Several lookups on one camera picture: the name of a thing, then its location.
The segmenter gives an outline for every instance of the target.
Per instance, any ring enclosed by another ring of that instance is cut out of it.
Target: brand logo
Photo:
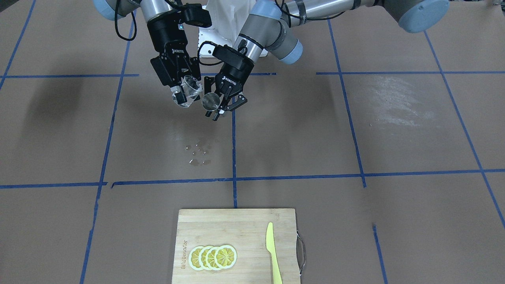
[[[230,80],[230,79],[226,78],[226,76],[223,76],[223,80],[225,80],[225,81],[228,81],[228,82],[232,83],[234,86],[237,86],[237,83],[236,83],[236,82],[234,82],[234,81],[232,81],[232,80]]]
[[[186,269],[187,246],[188,246],[188,242],[184,241],[184,243],[182,244],[181,269]]]

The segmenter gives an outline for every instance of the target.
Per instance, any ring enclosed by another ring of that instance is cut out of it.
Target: knife blade
[[[277,253],[275,252],[274,224],[272,222],[268,223],[267,226],[266,243],[267,250],[272,257],[272,274],[274,284],[282,284],[281,271],[279,270],[279,264],[277,263]]]

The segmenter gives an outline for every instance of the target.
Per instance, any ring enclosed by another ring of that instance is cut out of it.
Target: blue joint cap
[[[427,30],[449,10],[449,0],[424,0],[410,8],[398,21],[407,32],[416,33]]]
[[[280,61],[285,64],[293,64],[296,61],[298,61],[298,59],[300,59],[301,54],[303,52],[304,52],[304,46],[301,45],[300,41],[298,41],[293,50],[291,50],[291,52]]]
[[[93,0],[93,4],[95,5],[95,8],[100,14],[106,18],[107,20],[114,21],[114,15],[116,11],[114,11],[114,8],[109,6],[106,0]],[[123,16],[118,14],[118,19],[124,18]]]
[[[270,0],[258,0],[252,7],[249,14],[272,18],[275,20],[280,20],[282,16],[282,12],[279,7]]]

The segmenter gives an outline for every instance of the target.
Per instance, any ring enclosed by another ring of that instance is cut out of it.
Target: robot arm
[[[290,27],[353,10],[360,6],[383,6],[407,32],[420,32],[437,23],[447,12],[448,0],[291,0],[282,2],[258,0],[251,10],[233,47],[217,46],[213,56],[223,61],[214,80],[215,92],[204,95],[202,104],[210,117],[217,120],[225,111],[232,111],[247,102],[242,94],[254,64],[263,49],[286,64],[296,62],[303,51]],[[239,96],[236,103],[232,98]]]
[[[210,27],[209,12],[201,4],[182,5],[165,0],[93,0],[96,9],[107,19],[122,18],[141,8],[154,49],[159,55],[151,64],[163,86],[169,86],[174,101],[189,107],[201,93],[200,65],[190,57],[184,25]]]

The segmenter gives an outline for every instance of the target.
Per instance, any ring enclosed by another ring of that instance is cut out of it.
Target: knife handle
[[[274,275],[274,284],[282,284],[281,271],[277,263],[277,255],[272,255],[272,274]]]

